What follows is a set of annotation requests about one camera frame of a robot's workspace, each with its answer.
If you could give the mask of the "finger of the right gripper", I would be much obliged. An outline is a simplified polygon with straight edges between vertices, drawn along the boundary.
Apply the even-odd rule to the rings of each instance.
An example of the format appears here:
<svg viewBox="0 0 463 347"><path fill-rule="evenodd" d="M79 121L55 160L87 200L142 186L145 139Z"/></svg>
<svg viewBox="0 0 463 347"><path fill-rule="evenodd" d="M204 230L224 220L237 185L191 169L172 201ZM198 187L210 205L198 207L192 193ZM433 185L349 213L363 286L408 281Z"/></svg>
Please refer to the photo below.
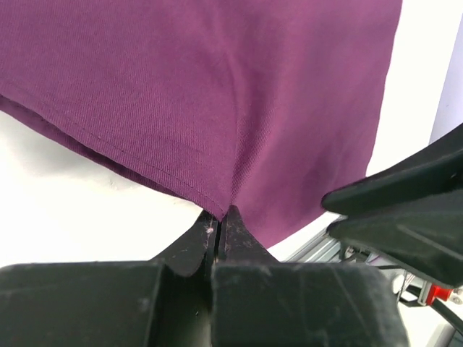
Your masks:
<svg viewBox="0 0 463 347"><path fill-rule="evenodd" d="M335 239L380 254L416 276L462 286L462 192L428 196L332 223Z"/></svg>
<svg viewBox="0 0 463 347"><path fill-rule="evenodd" d="M359 215L462 187L462 125L396 165L326 194L321 206Z"/></svg>

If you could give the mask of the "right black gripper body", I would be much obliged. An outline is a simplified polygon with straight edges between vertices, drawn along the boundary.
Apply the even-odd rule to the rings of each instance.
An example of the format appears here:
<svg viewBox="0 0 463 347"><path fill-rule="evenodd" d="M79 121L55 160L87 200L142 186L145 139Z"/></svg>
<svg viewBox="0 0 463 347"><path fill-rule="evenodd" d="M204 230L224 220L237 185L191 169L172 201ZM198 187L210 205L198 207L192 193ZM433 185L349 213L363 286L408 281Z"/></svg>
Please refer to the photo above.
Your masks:
<svg viewBox="0 0 463 347"><path fill-rule="evenodd" d="M462 287L444 288L404 270L393 280L393 292L407 307L431 307L438 301L462 307Z"/></svg>

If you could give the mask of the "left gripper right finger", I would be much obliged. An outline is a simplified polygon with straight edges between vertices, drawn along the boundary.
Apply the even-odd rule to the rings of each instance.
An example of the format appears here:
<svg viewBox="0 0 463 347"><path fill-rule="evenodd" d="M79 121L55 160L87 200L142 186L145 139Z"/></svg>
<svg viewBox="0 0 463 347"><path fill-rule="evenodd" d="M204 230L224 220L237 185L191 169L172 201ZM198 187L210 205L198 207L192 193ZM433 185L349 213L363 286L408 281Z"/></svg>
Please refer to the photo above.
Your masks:
<svg viewBox="0 0 463 347"><path fill-rule="evenodd" d="M279 262L236 207L211 268L214 346L407 346L387 278L364 264Z"/></svg>

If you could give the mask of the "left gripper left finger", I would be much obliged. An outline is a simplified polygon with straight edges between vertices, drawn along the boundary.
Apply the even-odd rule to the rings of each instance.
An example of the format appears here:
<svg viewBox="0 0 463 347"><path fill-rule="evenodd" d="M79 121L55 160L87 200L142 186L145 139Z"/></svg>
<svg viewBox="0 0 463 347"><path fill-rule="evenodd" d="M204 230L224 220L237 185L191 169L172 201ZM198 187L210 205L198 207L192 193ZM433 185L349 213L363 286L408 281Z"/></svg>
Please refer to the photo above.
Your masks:
<svg viewBox="0 0 463 347"><path fill-rule="evenodd" d="M3 346L209 346L218 221L193 226L146 261L1 269Z"/></svg>

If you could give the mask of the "purple surgical drape cloth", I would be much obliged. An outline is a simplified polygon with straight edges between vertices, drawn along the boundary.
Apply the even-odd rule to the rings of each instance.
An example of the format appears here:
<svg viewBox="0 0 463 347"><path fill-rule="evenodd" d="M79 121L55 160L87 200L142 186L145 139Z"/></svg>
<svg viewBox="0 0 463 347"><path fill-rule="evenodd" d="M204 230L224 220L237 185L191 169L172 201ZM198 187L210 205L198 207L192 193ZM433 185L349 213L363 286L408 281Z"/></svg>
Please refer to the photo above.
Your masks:
<svg viewBox="0 0 463 347"><path fill-rule="evenodd" d="M400 1L3 1L1 109L271 247L361 179Z"/></svg>

